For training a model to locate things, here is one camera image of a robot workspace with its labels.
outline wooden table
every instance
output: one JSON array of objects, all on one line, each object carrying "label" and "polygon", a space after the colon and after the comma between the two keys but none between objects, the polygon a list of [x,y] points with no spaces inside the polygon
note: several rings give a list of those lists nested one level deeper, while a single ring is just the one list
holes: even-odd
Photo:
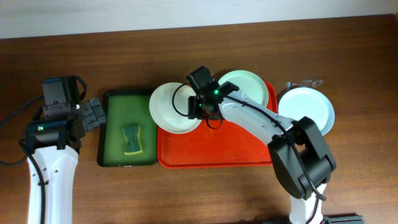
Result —
[{"label": "wooden table", "polygon": [[[41,80],[79,75],[88,98],[114,88],[182,82],[200,65],[220,76],[250,70],[273,84],[323,80],[336,121],[326,140],[338,168],[324,214],[398,220],[398,25],[393,15],[0,40],[0,118],[42,93]],[[36,103],[0,130],[0,159]],[[99,131],[87,134],[73,186],[74,223],[234,223],[288,215],[272,167],[102,168]],[[0,167],[0,223],[25,223],[27,164]]]}]

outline sponge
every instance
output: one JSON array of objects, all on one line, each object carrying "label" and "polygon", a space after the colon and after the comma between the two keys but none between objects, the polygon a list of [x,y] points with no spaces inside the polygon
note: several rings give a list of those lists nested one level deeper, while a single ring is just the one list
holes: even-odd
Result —
[{"label": "sponge", "polygon": [[126,140],[126,148],[124,154],[132,156],[142,153],[141,147],[141,127],[138,124],[133,124],[123,128],[124,138]]}]

